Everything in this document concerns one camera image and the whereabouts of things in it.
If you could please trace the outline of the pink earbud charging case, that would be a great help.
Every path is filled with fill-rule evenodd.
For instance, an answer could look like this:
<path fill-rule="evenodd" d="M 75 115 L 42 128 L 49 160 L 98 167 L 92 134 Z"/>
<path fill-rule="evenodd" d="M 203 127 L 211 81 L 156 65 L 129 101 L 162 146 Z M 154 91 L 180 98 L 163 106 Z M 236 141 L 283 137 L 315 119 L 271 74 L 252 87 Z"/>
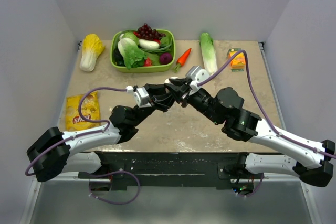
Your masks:
<path fill-rule="evenodd" d="M 176 76 L 167 78 L 167 79 L 165 79 L 164 84 L 171 84 L 170 79 L 177 79 L 177 78 L 178 78 L 178 77 L 176 77 Z"/>

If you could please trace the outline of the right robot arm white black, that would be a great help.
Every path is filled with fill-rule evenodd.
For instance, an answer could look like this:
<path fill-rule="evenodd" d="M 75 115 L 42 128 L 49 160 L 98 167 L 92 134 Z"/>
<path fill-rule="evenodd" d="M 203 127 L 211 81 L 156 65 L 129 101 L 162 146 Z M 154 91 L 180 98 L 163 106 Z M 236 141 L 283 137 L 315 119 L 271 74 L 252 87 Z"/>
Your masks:
<path fill-rule="evenodd" d="M 306 184 L 325 187 L 333 177 L 331 155 L 335 143 L 315 142 L 298 137 L 277 127 L 271 127 L 259 115 L 243 108 L 244 100 L 231 88 L 221 89 L 212 97 L 205 89 L 193 92 L 190 80 L 172 79 L 164 86 L 182 107 L 192 106 L 216 125 L 229 138 L 251 142 L 277 151 L 277 154 L 249 153 L 234 165 L 239 178 L 250 174 L 273 173 L 298 177 Z"/>

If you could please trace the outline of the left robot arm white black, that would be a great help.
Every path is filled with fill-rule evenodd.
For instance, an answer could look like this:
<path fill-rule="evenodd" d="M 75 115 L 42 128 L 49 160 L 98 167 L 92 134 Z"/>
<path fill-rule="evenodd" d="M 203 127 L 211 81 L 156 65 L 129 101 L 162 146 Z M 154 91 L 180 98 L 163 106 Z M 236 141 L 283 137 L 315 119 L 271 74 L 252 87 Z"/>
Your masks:
<path fill-rule="evenodd" d="M 123 91 L 134 96 L 136 106 L 116 106 L 108 120 L 99 121 L 99 126 L 72 132 L 49 128 L 27 150 L 30 163 L 26 176 L 35 176 L 39 182 L 67 172 L 86 172 L 103 178 L 108 174 L 109 165 L 97 154 L 87 154 L 86 151 L 129 141 L 148 116 L 156 110 L 167 112 L 175 102 L 163 84 L 127 86 Z"/>

